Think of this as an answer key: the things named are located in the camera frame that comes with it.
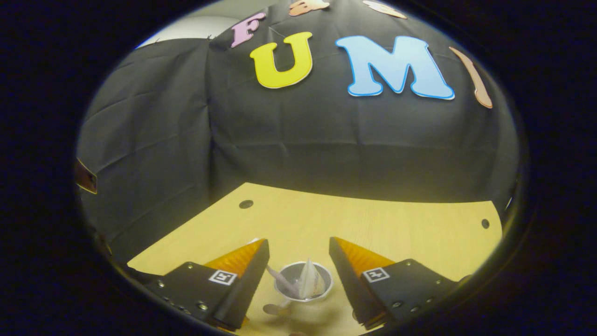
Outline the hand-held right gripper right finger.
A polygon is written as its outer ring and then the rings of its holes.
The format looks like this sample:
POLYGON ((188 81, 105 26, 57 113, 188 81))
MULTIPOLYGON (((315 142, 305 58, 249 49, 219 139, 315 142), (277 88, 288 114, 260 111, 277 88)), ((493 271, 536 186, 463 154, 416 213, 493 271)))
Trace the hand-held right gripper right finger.
POLYGON ((396 262, 338 237, 330 238, 330 257, 356 321, 367 330, 407 322, 458 285, 414 259, 396 262))

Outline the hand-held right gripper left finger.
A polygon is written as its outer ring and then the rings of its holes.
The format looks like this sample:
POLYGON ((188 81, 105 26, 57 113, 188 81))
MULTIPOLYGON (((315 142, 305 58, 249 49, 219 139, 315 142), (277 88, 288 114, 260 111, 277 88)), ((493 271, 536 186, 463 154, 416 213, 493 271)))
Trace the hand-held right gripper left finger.
POLYGON ((269 258, 269 241, 258 239, 204 265, 183 262, 145 287, 184 315, 222 330, 238 330, 269 258))

